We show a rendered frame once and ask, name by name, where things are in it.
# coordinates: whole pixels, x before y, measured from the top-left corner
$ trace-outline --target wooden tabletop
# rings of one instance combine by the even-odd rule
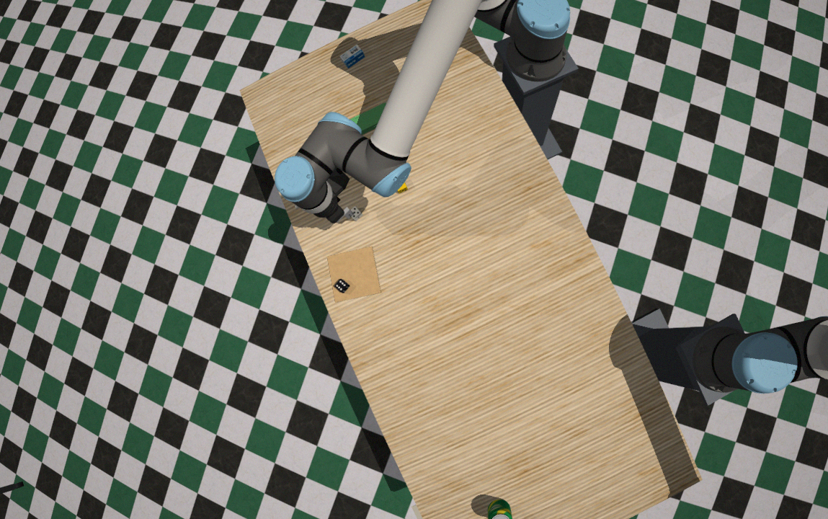
[[[423,0],[247,86],[275,172],[321,116],[384,103]],[[347,70],[341,53],[365,58]],[[351,181],[331,224],[285,203],[424,519],[628,519],[700,480],[605,268],[469,32],[411,150],[410,190]],[[371,247],[378,291],[335,301],[328,257]]]

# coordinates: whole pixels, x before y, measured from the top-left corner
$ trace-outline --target tiled floor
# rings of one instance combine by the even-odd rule
[[[239,98],[410,3],[0,1],[0,517],[413,516]],[[572,7],[551,162],[628,314],[828,315],[828,1]],[[828,382],[664,390],[703,482],[641,518],[828,517]]]

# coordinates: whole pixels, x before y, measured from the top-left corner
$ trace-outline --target blue joint cap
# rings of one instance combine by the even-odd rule
[[[300,203],[314,187],[314,168],[301,157],[289,157],[276,168],[276,190],[290,203]]]
[[[404,182],[407,181],[407,175],[410,174],[411,165],[401,164],[399,167],[394,168],[394,171],[388,173],[387,177],[384,177],[382,180],[378,181],[378,184],[376,184],[375,187],[372,187],[372,190],[380,194],[382,197],[390,197],[400,190]]]
[[[769,332],[750,335],[740,342],[731,362],[734,377],[753,392],[783,390],[798,371],[798,357],[791,342]]]
[[[324,121],[330,123],[340,123],[341,125],[348,125],[348,127],[351,127],[355,129],[357,132],[359,132],[360,135],[362,134],[362,128],[359,128],[358,124],[355,124],[347,116],[337,114],[337,112],[328,112],[327,115],[321,118],[321,122],[323,123]]]
[[[546,40],[562,36],[571,24],[568,0],[519,0],[516,13],[526,30]]]

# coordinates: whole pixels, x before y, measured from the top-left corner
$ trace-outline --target green bottle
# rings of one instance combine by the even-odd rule
[[[505,500],[493,500],[487,506],[487,519],[513,519],[513,514],[509,511],[509,503]]]

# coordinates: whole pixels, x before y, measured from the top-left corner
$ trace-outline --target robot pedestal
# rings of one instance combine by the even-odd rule
[[[503,85],[507,87],[509,95],[512,95],[513,101],[522,112],[522,117],[525,118],[529,129],[535,135],[535,140],[545,152],[545,157],[552,158],[561,153],[561,146],[555,141],[555,135],[551,134],[548,126],[555,112],[555,103],[558,102],[561,82],[571,72],[577,70],[577,63],[571,58],[571,54],[567,53],[561,72],[558,72],[554,78],[543,81],[520,78],[513,73],[507,61],[507,50],[512,48],[510,40],[512,37],[494,43],[497,55],[500,56],[500,63],[503,63]]]

